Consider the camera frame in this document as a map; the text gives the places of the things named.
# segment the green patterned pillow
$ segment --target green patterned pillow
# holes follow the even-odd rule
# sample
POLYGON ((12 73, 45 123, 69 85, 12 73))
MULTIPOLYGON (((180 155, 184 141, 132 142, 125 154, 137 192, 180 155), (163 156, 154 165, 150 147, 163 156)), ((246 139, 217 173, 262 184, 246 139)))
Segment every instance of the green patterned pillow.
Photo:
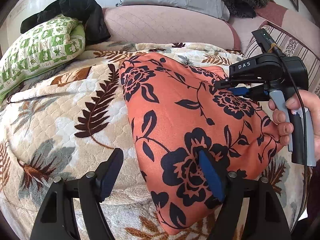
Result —
POLYGON ((72 60, 84 46, 82 24, 63 15, 22 34, 0 60, 0 103, 22 81, 72 60))

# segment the sofa armrest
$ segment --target sofa armrest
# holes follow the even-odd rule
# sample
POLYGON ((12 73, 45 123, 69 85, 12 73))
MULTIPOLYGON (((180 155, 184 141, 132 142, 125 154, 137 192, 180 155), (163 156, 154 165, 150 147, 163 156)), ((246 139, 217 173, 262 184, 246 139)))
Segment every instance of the sofa armrest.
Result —
POLYGON ((315 24, 298 12, 272 2, 256 12, 269 25, 295 38, 320 59, 320 29, 315 24))

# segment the black clothing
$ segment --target black clothing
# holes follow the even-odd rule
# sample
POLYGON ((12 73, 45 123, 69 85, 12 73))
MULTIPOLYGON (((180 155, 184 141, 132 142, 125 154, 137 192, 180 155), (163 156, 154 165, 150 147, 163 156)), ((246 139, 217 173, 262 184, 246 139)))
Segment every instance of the black clothing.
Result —
POLYGON ((97 44, 111 37, 104 22, 102 8, 95 0, 56 0, 43 11, 25 19, 21 23, 20 32, 25 33, 61 13, 83 22, 86 45, 97 44))

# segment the orange fabric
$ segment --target orange fabric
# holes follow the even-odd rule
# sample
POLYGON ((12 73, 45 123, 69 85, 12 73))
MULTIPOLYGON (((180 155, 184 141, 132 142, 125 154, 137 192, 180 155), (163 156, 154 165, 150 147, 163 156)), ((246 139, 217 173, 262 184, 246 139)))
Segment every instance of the orange fabric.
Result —
POLYGON ((260 106, 214 88, 226 77, 218 66, 187 66, 149 53, 125 60, 119 74, 140 170, 169 234, 219 204, 198 165, 201 148, 248 179, 281 149, 276 125, 260 106))

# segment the floral blanket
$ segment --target floral blanket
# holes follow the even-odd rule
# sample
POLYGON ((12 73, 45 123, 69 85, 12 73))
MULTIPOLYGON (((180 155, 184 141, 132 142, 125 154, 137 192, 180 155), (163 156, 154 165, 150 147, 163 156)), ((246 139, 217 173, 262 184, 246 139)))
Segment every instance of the floral blanket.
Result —
MULTIPOLYGON (((230 64, 243 59, 235 51, 202 43, 104 42, 87 46, 77 61, 55 76, 7 98, 0 109, 0 209, 20 239, 30 238, 37 211, 55 176, 80 178, 107 160, 115 147, 123 150, 124 164, 110 197, 101 204, 115 239, 207 238, 220 207, 169 236, 159 224, 140 173, 118 70, 124 60, 149 52, 195 71, 216 65, 227 74, 230 64)), ((271 116, 267 104, 261 106, 271 116)), ((303 167, 290 159, 291 154, 283 148, 262 175, 277 192, 292 227, 301 203, 303 167)), ((74 206, 81 239, 87 240, 78 199, 74 206)), ((234 239, 241 238, 247 206, 244 200, 234 239)))

